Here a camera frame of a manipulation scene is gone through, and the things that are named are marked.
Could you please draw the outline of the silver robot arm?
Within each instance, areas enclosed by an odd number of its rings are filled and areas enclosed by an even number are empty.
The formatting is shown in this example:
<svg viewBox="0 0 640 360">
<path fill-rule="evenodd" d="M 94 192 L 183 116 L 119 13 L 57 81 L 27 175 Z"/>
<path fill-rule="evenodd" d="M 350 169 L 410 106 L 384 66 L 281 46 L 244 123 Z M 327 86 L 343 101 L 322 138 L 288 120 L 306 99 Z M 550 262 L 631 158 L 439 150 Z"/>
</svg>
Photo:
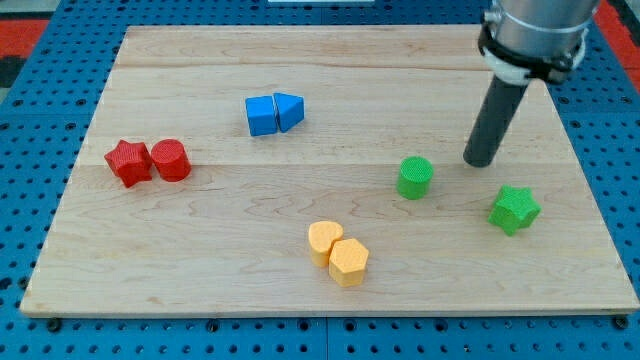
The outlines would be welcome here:
<svg viewBox="0 0 640 360">
<path fill-rule="evenodd" d="M 564 82 L 584 59 L 598 0 L 493 0 L 478 48 L 502 82 Z"/>
</svg>

